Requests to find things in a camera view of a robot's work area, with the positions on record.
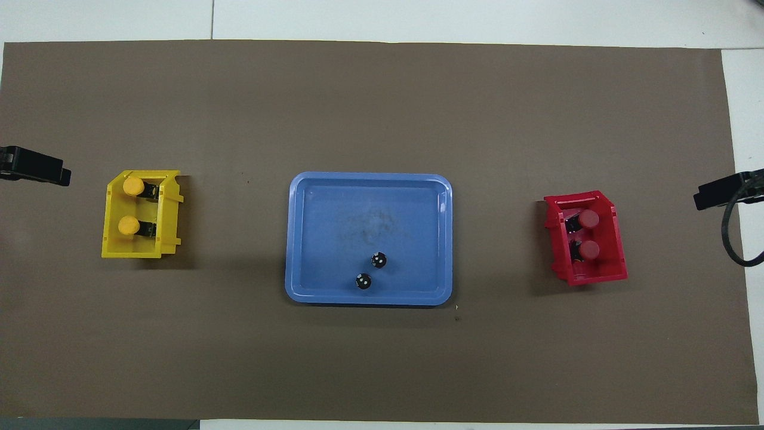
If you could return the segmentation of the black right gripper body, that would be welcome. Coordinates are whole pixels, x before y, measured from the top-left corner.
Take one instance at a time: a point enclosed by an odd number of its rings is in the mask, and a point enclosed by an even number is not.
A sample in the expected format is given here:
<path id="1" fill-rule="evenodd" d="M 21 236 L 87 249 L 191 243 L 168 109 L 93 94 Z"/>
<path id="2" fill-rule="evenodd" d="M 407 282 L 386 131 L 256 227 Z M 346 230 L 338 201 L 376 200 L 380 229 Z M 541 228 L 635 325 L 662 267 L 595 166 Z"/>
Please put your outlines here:
<path id="1" fill-rule="evenodd" d="M 734 194 L 745 183 L 756 177 L 762 177 L 763 169 L 755 171 L 743 171 L 728 175 L 714 182 L 704 183 L 698 186 L 698 193 L 694 194 L 695 208 L 698 211 L 712 207 L 725 207 L 731 201 Z M 762 185 L 748 188 L 738 199 L 737 203 L 754 204 L 763 201 Z"/>

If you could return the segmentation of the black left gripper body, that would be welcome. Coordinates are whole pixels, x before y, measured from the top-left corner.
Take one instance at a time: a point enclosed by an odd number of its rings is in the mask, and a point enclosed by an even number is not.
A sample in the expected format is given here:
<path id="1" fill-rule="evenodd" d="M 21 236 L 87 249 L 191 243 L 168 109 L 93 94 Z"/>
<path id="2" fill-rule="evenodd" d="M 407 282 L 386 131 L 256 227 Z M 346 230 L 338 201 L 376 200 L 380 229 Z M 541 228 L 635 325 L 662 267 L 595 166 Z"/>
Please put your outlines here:
<path id="1" fill-rule="evenodd" d="M 71 170 L 63 166 L 63 160 L 25 149 L 16 145 L 1 147 L 1 179 L 9 182 L 32 180 L 68 187 Z"/>

